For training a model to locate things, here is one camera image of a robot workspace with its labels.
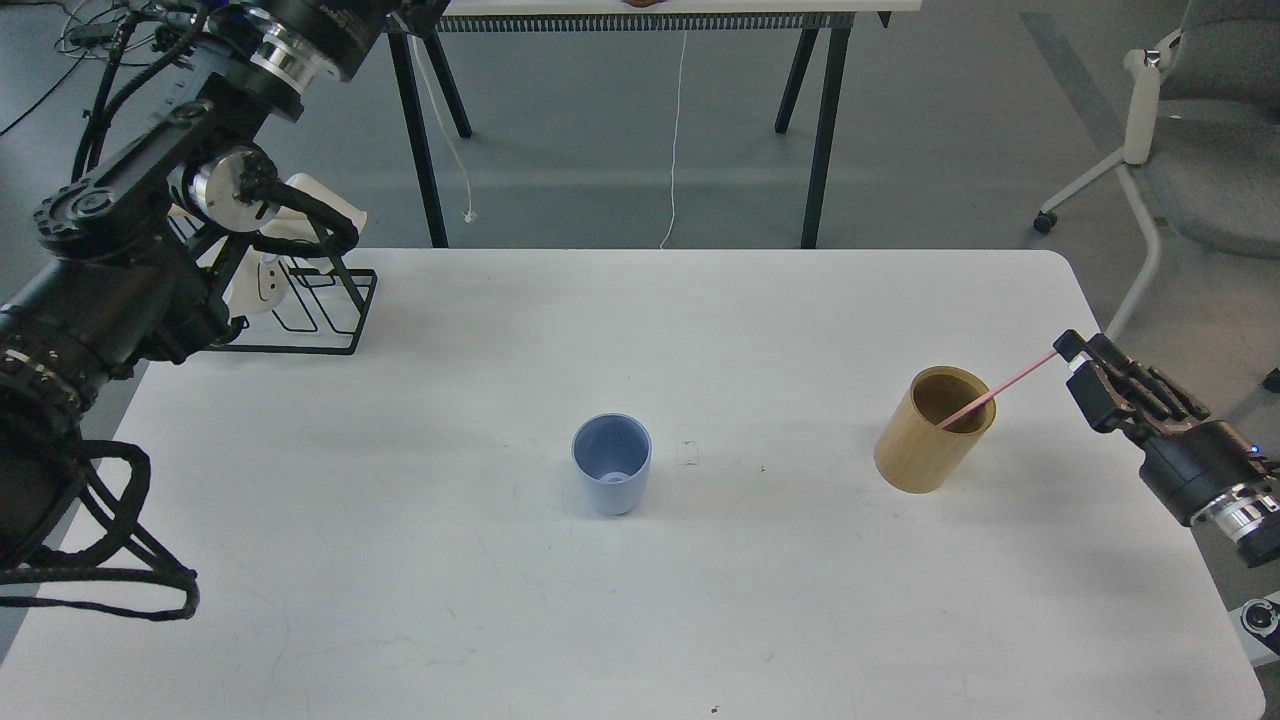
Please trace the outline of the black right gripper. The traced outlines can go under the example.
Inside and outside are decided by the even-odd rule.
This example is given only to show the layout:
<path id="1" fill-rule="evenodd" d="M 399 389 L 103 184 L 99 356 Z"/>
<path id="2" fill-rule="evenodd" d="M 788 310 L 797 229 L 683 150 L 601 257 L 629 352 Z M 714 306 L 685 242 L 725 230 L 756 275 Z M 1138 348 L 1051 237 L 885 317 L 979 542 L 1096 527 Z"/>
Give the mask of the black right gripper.
<path id="1" fill-rule="evenodd" d="M 1065 331 L 1053 350 L 1071 368 L 1066 387 L 1091 429 L 1144 441 L 1140 479 L 1179 525 L 1212 524 L 1230 541 L 1277 539 L 1277 461 L 1225 421 L 1158 436 L 1161 421 L 1203 421 L 1211 411 L 1106 334 Z"/>

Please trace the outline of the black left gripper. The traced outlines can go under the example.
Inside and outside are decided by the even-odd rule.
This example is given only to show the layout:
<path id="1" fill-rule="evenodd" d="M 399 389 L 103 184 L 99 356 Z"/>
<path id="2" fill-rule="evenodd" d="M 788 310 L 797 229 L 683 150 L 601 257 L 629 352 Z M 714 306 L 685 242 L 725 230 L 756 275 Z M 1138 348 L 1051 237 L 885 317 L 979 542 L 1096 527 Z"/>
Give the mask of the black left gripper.
<path id="1" fill-rule="evenodd" d="M 284 83 L 316 76 L 348 81 L 387 18 L 413 1 L 252 1 L 250 23 L 261 38 L 250 63 Z"/>

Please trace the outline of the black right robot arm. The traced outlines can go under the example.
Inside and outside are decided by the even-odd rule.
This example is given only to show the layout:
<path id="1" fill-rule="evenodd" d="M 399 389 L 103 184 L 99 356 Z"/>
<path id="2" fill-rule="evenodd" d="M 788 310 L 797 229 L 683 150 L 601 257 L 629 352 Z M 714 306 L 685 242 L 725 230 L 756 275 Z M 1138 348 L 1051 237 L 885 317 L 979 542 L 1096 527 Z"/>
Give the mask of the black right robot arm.
<path id="1" fill-rule="evenodd" d="M 1052 354 L 1085 424 L 1130 443 L 1133 480 L 1181 528 L 1208 529 L 1240 568 L 1277 570 L 1277 442 L 1236 429 L 1257 405 L 1277 405 L 1277 369 L 1245 401 L 1215 414 L 1166 372 L 1125 354 L 1106 334 L 1068 329 Z"/>

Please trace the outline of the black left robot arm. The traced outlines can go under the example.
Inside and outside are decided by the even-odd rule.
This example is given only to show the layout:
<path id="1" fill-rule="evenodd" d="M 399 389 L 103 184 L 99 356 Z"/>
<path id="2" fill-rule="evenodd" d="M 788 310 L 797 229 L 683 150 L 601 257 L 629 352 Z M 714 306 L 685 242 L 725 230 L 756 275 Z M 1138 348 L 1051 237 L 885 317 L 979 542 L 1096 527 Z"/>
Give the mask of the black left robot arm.
<path id="1" fill-rule="evenodd" d="M 87 439 L 81 420 L 140 360 L 183 363 L 232 342 L 224 293 L 246 254 L 325 258 L 358 242 L 337 208 L 292 187 L 255 138 L 296 120 L 323 74 L 351 79 L 389 18 L 415 35 L 443 1 L 151 1 L 163 54 L 120 88 L 113 55 L 70 182 L 35 213 L 52 261 L 3 306 L 3 584 L 145 583 L 178 609 L 83 610 L 192 618 L 197 575 L 140 524 L 151 462 Z"/>

